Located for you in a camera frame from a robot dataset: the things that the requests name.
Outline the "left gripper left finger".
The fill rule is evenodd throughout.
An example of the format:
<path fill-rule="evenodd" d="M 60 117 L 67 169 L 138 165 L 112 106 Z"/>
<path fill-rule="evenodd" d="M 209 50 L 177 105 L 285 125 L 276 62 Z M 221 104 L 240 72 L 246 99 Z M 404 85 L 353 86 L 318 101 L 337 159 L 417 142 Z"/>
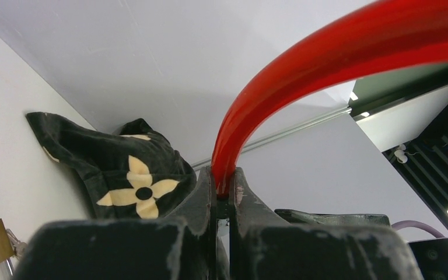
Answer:
<path fill-rule="evenodd" d="M 208 167 L 164 218 L 42 226 L 14 279 L 215 279 L 215 184 Z"/>

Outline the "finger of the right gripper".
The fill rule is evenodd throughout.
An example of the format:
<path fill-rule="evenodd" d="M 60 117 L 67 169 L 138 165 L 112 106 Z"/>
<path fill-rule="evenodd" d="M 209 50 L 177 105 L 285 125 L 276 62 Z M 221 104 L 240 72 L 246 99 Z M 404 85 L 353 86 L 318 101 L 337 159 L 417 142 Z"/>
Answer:
<path fill-rule="evenodd" d="M 330 226 L 387 226 L 390 220 L 382 214 L 317 214 L 293 209 L 275 209 L 274 212 L 291 224 Z"/>

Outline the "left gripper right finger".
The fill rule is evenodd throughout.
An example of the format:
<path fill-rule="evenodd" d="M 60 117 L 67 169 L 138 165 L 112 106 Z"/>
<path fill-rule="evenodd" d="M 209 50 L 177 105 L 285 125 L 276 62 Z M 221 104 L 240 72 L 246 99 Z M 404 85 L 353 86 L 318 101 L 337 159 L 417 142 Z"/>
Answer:
<path fill-rule="evenodd" d="M 291 224 L 237 168 L 229 180 L 232 279 L 421 279 L 409 246 L 387 226 Z"/>

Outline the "red cable lock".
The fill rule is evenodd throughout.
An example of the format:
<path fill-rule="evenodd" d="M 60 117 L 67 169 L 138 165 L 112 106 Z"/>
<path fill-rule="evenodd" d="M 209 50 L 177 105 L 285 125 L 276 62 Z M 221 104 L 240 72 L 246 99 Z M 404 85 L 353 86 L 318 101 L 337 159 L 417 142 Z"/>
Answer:
<path fill-rule="evenodd" d="M 211 160 L 217 196 L 229 196 L 244 144 L 277 111 L 340 83 L 437 62 L 448 62 L 448 1 L 376 1 L 308 35 L 256 74 L 229 107 Z"/>

